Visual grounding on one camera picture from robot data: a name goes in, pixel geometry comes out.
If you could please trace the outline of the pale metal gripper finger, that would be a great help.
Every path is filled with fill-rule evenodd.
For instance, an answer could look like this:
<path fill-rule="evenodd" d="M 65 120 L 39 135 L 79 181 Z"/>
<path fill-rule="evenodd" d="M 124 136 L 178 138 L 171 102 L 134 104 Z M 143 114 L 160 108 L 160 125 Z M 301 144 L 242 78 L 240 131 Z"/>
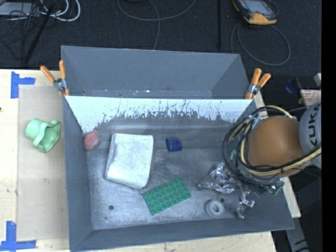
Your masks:
<path fill-rule="evenodd" d="M 244 219 L 247 211 L 252 209 L 255 205 L 255 201 L 248 198 L 252 190 L 249 187 L 237 186 L 236 193 L 238 204 L 235 207 L 235 211 L 239 218 Z"/>
<path fill-rule="evenodd" d="M 234 180 L 225 163 L 220 163 L 207 174 L 197 185 L 199 190 L 215 190 L 221 194 L 230 194 L 234 188 Z"/>

